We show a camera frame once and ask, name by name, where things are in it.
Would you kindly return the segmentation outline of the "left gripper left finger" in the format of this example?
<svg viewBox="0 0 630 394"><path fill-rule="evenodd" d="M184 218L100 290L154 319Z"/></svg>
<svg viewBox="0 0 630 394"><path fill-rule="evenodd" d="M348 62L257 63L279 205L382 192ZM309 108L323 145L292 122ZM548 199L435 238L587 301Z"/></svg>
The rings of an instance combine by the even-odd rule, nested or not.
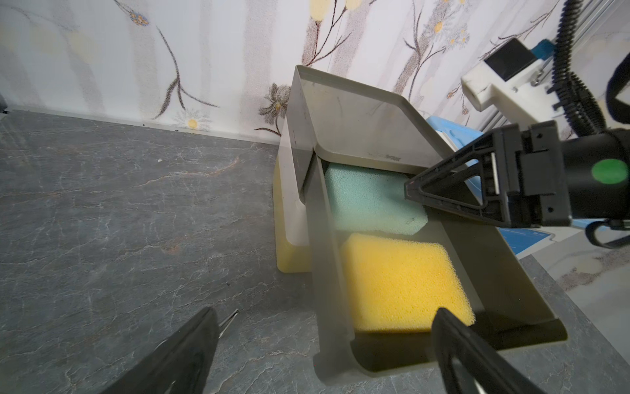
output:
<svg viewBox="0 0 630 394"><path fill-rule="evenodd" d="M205 307L104 391L202 393L218 340L217 313Z"/></svg>

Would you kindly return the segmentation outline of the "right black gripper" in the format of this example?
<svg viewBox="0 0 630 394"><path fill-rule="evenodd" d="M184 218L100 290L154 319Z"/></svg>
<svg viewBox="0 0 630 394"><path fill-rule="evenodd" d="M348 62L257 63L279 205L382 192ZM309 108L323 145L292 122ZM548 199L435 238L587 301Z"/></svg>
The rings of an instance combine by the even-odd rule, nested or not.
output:
<svg viewBox="0 0 630 394"><path fill-rule="evenodd" d="M554 121L526 131L506 126L451 155L441 136L428 142L441 161L405 182L409 201L507 228L629 218L627 130L563 141ZM480 199L465 196L474 177Z"/></svg>

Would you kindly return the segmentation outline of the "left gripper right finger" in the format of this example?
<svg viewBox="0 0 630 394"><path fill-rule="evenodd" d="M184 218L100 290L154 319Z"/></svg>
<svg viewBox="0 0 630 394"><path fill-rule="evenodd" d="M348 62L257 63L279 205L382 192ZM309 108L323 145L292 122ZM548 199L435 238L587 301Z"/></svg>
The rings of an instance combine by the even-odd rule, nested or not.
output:
<svg viewBox="0 0 630 394"><path fill-rule="evenodd" d="M446 308L431 325L432 345L448 393L541 393Z"/></svg>

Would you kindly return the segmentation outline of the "yellow sponge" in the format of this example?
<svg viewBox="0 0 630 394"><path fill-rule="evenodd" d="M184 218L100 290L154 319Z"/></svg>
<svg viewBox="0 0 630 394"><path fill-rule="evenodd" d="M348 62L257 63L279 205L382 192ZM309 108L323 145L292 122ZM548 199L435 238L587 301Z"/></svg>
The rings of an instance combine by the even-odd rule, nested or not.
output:
<svg viewBox="0 0 630 394"><path fill-rule="evenodd" d="M465 325L472 305L437 243L353 233L341 247L349 309L359 333L421 333L446 308Z"/></svg>

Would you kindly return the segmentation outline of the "olive top drawer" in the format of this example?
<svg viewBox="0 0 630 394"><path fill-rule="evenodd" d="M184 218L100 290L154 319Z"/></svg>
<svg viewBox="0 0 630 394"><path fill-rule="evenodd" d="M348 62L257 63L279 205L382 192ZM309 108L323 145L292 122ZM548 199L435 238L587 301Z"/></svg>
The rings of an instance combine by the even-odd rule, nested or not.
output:
<svg viewBox="0 0 630 394"><path fill-rule="evenodd" d="M565 341L567 330L500 233L428 210L412 235L342 231L319 158L304 186L318 320L314 370L326 385L436 363L431 323L446 308L500 353Z"/></svg>

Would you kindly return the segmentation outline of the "green sponge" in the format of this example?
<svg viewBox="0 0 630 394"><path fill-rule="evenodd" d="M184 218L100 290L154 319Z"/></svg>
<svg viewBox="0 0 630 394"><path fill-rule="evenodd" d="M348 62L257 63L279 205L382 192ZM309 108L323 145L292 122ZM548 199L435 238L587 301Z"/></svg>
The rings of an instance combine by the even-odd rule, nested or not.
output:
<svg viewBox="0 0 630 394"><path fill-rule="evenodd" d="M413 236L428 223L422 205L405 198L408 177L330 164L325 182L336 229Z"/></svg>

